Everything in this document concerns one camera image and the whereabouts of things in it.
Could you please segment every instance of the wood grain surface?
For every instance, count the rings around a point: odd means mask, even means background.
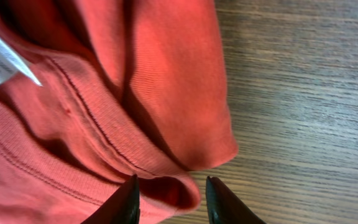
[[[217,0],[239,155],[219,177],[267,223],[358,223],[358,0]],[[208,223],[200,209],[164,223]]]

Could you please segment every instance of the red shirt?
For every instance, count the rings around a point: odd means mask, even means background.
[[[0,85],[0,223],[80,223],[132,174],[141,223],[194,210],[187,171],[237,153],[213,1],[0,2],[43,85]]]

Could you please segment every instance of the stitching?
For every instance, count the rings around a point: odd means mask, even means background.
[[[82,95],[80,94],[80,91],[77,89],[77,87],[75,86],[75,84],[73,83],[73,81],[70,79],[70,77],[68,76],[67,72],[52,58],[49,58],[52,63],[64,74],[64,77],[68,80],[69,84],[71,85],[71,87],[75,90],[75,93],[77,95],[77,97],[81,100],[83,106],[86,109],[86,113],[89,115],[89,117],[92,119],[92,121],[95,123],[96,127],[98,128],[98,130],[101,132],[103,138],[106,140],[106,142],[121,156],[123,157],[126,161],[128,161],[128,163],[130,163],[132,166],[144,171],[144,172],[148,172],[149,174],[152,174],[154,176],[157,176],[156,174],[145,170],[135,164],[133,164],[125,155],[123,155],[118,149],[117,147],[114,145],[114,143],[112,141],[110,141],[109,138],[107,138],[106,133],[103,131],[102,127],[100,126],[100,124],[98,123],[98,121],[96,120],[96,118],[93,116],[91,110],[89,109],[88,105],[86,104],[84,98],[82,97]]]
[[[35,177],[36,179],[41,180],[42,182],[51,185],[52,187],[55,187],[56,189],[62,191],[65,194],[68,194],[74,198],[77,198],[78,200],[81,200],[83,202],[92,203],[93,205],[100,206],[103,202],[100,200],[97,200],[95,198],[89,197],[85,194],[82,194],[76,190],[70,189],[68,187],[65,187],[62,184],[59,184],[56,180],[53,180],[39,171],[33,169],[32,167],[28,166],[24,162],[17,159],[16,156],[12,155],[0,142],[0,147],[3,148],[3,150],[0,150],[0,155],[8,161],[8,163],[12,164],[16,168],[28,173],[29,175]]]

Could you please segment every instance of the red fabric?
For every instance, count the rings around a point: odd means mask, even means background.
[[[79,223],[132,174],[156,223],[237,153],[213,1],[0,1],[0,37],[43,85],[0,85],[0,223]]]

